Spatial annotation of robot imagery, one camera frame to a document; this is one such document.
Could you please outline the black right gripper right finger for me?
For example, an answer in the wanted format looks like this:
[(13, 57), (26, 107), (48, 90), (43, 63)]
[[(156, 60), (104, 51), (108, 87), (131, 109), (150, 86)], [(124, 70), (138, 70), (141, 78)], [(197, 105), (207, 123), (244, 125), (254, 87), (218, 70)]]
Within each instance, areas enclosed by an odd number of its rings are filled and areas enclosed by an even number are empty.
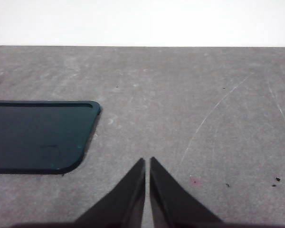
[(156, 228), (283, 228), (277, 224), (228, 223), (190, 195), (155, 158), (150, 158), (150, 201)]

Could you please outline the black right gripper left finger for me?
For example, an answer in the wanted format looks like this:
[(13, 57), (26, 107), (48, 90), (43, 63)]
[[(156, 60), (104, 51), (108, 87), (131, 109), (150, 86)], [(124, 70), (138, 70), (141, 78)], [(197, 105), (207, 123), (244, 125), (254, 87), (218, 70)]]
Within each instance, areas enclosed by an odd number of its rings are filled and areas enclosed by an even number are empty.
[(145, 160), (140, 158), (118, 184), (72, 222), (22, 223), (13, 228), (140, 228), (145, 201)]

